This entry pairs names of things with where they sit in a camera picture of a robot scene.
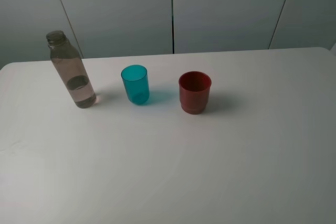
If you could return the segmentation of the teal transparent plastic cup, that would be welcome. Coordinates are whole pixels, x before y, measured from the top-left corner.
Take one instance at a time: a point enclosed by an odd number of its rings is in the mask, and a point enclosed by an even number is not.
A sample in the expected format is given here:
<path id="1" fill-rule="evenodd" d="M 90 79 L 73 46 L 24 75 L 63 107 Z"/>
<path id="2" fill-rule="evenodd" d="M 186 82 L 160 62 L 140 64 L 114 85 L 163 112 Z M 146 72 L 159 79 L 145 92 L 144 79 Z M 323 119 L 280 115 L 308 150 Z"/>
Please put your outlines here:
<path id="1" fill-rule="evenodd" d="M 136 105 L 146 103 L 150 96 L 148 71 L 142 65 L 130 65 L 121 72 L 129 101 Z"/>

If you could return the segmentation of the smoky transparent plastic bottle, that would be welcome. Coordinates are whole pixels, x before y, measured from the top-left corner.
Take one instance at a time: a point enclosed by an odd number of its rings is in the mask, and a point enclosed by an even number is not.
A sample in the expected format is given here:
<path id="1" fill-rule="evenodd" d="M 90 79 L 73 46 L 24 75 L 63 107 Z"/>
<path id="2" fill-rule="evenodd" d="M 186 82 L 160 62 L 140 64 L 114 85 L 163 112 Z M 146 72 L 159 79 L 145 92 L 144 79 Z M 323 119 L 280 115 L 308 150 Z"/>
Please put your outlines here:
<path id="1" fill-rule="evenodd" d="M 46 35 L 50 59 L 77 107 L 88 108 L 96 102 L 96 94 L 89 80 L 78 50 L 63 31 Z"/>

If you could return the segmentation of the red plastic cup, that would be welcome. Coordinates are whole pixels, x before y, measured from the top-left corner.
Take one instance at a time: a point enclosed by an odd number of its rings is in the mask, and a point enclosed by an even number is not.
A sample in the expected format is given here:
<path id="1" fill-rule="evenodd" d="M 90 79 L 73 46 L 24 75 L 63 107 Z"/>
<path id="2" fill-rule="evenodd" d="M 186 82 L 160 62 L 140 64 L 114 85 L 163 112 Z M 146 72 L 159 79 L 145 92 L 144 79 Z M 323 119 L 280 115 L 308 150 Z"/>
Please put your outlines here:
<path id="1" fill-rule="evenodd" d="M 208 103 L 212 85 L 210 77 L 199 71 L 190 71 L 179 78 L 181 108 L 189 114 L 201 114 Z"/>

